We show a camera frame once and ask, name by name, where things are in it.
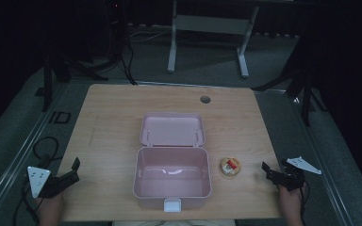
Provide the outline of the pink plastic box with lid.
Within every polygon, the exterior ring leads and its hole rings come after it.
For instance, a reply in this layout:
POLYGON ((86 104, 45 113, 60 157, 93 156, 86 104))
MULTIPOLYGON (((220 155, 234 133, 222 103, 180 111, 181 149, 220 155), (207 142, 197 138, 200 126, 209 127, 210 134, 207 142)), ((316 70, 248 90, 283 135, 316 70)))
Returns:
POLYGON ((167 213, 202 207, 212 192, 205 142, 197 113, 146 113, 133 184, 140 207, 167 213))

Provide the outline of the person's right hand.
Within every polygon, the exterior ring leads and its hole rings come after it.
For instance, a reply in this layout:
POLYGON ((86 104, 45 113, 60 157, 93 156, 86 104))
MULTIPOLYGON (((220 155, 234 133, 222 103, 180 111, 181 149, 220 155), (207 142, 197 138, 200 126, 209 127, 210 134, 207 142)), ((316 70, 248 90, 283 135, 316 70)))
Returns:
POLYGON ((279 186, 280 208, 285 218, 298 218, 302 213, 303 188, 288 189, 279 186))

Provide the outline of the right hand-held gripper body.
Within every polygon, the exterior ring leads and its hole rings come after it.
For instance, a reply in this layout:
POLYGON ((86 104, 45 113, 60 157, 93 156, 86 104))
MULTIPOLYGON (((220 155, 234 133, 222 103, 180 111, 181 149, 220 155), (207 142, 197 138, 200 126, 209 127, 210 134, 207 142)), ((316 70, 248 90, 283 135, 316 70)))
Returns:
POLYGON ((305 182, 304 173, 311 172, 321 175, 322 171, 312 166, 301 156, 282 160, 283 172, 276 174, 276 184, 285 187, 288 191, 303 188, 305 182))

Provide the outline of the person's left hand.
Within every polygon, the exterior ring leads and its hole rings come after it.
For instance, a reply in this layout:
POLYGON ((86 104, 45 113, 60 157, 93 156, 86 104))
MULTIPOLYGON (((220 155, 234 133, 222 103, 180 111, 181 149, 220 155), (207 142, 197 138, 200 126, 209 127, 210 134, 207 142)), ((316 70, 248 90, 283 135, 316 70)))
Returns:
POLYGON ((37 212, 39 213, 39 219, 55 219, 61 220, 64 198, 63 194, 59 193, 54 198, 43 199, 36 198, 35 204, 38 205, 37 212))

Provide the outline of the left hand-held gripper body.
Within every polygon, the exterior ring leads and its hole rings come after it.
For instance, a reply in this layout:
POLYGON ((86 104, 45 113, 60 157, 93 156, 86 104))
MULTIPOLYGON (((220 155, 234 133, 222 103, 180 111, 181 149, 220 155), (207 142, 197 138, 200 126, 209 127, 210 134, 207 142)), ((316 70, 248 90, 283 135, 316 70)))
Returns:
POLYGON ((58 177, 53 177, 49 169, 28 167, 27 175, 33 198, 50 199, 62 191, 58 177))

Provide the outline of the round tin with red label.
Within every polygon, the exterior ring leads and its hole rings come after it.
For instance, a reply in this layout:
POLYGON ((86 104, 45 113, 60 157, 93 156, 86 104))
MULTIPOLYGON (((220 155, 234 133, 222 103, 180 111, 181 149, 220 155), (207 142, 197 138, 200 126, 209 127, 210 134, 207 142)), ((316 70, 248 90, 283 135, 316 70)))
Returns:
POLYGON ((225 157, 221 161, 220 168, 225 176, 235 177, 240 173, 241 164, 235 157, 225 157))

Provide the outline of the black metal stand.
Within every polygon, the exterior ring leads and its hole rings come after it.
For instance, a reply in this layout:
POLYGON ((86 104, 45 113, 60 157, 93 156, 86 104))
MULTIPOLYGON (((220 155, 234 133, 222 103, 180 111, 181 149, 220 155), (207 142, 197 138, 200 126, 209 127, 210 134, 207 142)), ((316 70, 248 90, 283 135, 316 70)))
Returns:
POLYGON ((290 79, 286 95, 289 98, 297 98, 300 93, 303 94, 301 117, 304 124, 309 126, 313 81, 316 71, 321 65, 322 55, 323 48, 319 34, 306 29, 292 50, 280 75, 264 85, 253 87, 252 90, 265 91, 290 79))
POLYGON ((122 63, 131 83, 130 64, 123 59, 128 0, 40 0, 36 22, 43 55, 43 110, 53 101, 53 80, 71 81, 71 69, 93 80, 104 81, 99 72, 122 63))

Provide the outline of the white desk frame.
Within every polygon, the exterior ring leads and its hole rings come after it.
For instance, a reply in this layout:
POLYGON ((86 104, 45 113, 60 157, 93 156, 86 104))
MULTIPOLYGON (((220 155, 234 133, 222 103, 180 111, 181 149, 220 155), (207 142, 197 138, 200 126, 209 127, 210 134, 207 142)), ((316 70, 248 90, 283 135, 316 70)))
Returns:
POLYGON ((243 37, 242 45, 236 49, 236 54, 239 63, 240 76, 242 78, 248 78, 250 74, 248 71, 245 52, 249 39, 252 35, 252 31, 255 25, 255 19, 259 11, 259 6, 253 7, 250 18, 246 20, 179 14, 177 12, 177 2, 178 0, 173 0, 171 28, 172 39, 167 71, 169 73, 175 72, 177 54, 176 37, 178 31, 208 32, 229 35, 241 35, 243 37))

